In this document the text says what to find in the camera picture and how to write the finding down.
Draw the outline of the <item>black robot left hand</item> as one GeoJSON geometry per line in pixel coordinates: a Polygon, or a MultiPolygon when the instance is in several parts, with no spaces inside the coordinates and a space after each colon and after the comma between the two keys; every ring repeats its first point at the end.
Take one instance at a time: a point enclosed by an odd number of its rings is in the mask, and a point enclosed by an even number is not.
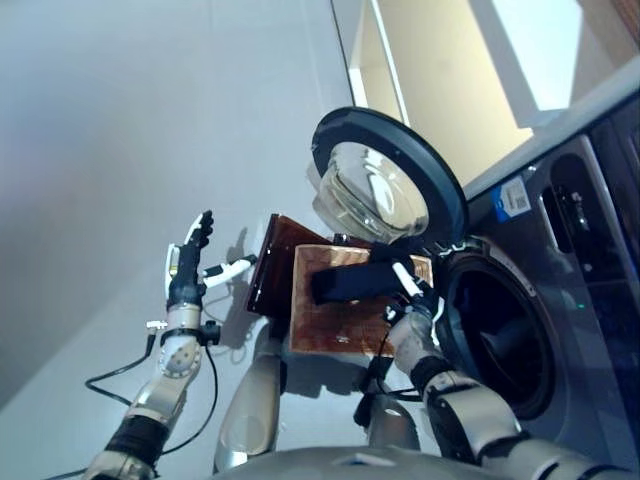
{"type": "Polygon", "coordinates": [[[209,244],[213,224],[212,211],[206,210],[190,225],[182,244],[168,246],[164,269],[167,309],[182,304],[202,307],[202,298],[210,288],[229,282],[256,265],[258,257],[250,254],[201,270],[201,251],[209,244]]]}

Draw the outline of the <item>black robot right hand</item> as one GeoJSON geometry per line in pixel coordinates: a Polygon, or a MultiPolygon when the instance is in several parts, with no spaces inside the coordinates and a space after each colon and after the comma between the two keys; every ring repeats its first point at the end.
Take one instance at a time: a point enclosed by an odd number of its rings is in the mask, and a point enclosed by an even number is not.
{"type": "Polygon", "coordinates": [[[409,338],[428,348],[438,346],[436,325],[444,313],[444,299],[425,280],[411,275],[402,263],[395,262],[392,270],[401,290],[383,313],[389,325],[389,342],[395,349],[409,338]]]}

